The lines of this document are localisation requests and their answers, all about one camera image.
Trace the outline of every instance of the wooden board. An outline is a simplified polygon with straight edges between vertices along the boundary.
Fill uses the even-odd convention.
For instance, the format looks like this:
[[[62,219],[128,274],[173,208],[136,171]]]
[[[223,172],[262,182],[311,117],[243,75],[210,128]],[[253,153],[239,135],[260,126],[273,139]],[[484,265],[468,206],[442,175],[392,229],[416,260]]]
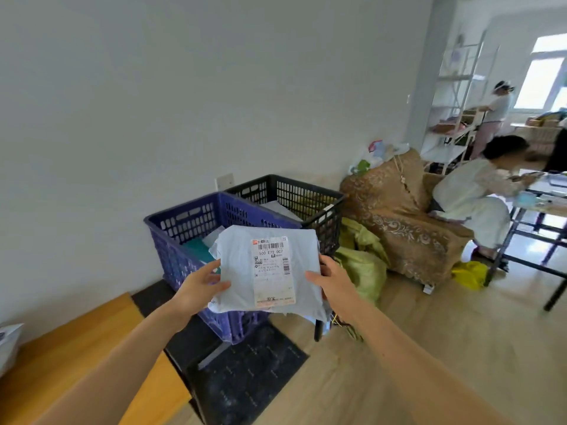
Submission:
[[[92,370],[144,318],[128,294],[24,344],[0,379],[0,424],[28,425]],[[162,352],[122,425],[160,425],[190,400]]]

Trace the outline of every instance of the white shirt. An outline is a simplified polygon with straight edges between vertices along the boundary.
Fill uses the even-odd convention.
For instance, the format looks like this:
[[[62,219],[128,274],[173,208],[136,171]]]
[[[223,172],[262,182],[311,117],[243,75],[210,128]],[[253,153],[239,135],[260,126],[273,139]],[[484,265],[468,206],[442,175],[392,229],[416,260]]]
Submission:
[[[433,198],[445,212],[457,211],[471,200],[490,194],[513,197],[526,187],[502,176],[485,158],[477,158],[450,172],[433,190]]]
[[[501,122],[506,119],[510,106],[512,105],[512,94],[500,95],[488,107],[483,122]]]

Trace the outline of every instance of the plastic crate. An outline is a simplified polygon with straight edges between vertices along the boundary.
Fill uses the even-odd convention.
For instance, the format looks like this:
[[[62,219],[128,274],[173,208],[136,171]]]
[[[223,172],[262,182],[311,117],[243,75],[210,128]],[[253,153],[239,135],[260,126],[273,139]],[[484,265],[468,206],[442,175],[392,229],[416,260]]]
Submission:
[[[226,192],[259,205],[277,200],[303,220],[302,228],[315,229],[322,254],[332,255],[338,249],[345,194],[276,174],[233,186]]]
[[[221,225],[301,228],[299,221],[259,208],[225,192],[215,192],[171,207],[148,216],[144,222],[150,227],[164,278],[176,291],[189,273],[203,266],[190,250],[181,247],[183,243],[204,237]],[[236,344],[250,334],[256,325],[266,320],[268,313],[213,313],[204,309],[199,312],[199,316],[223,341]]]

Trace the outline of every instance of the brown patterned armchair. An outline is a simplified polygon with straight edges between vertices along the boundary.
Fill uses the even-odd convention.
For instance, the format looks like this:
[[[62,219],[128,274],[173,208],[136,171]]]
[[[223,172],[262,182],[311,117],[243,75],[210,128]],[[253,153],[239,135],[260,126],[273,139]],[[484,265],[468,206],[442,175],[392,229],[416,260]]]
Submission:
[[[451,278],[451,267],[473,238],[470,229],[427,215],[433,188],[442,178],[425,173],[411,149],[341,183],[348,195],[343,216],[380,238],[393,271],[431,286]]]

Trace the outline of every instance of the wall outlet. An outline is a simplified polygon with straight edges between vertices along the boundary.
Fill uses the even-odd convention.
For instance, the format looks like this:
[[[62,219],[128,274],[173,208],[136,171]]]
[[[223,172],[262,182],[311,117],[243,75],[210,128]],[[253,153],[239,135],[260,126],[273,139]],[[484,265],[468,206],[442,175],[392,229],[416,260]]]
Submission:
[[[214,180],[217,191],[224,191],[234,186],[234,175],[232,173],[225,174],[224,176],[217,177]]]

